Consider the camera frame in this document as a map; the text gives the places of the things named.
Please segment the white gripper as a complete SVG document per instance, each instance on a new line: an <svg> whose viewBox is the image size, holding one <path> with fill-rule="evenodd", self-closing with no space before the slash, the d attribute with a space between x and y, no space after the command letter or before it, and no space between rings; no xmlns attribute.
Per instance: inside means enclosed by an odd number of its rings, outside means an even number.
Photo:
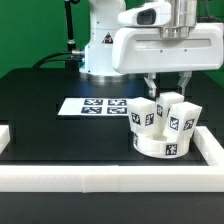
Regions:
<svg viewBox="0 0 224 224"><path fill-rule="evenodd" d="M184 95L191 71L216 70L223 62L221 23L198 23L184 39L163 39L158 28L121 28L113 41L112 67L122 74L146 73L151 98L156 97L155 73L180 72L177 86Z"/></svg>

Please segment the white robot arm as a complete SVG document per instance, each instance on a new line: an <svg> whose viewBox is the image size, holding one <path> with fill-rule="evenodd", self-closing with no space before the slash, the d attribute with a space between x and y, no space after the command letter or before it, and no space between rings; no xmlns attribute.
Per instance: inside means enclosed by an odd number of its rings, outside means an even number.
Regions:
<svg viewBox="0 0 224 224"><path fill-rule="evenodd" d="M178 72L185 87L194 71L224 64L224 24L197 20L198 0L150 0L127 9L124 0L89 0L91 37L80 73L99 82L145 74L149 96L158 73Z"/></svg>

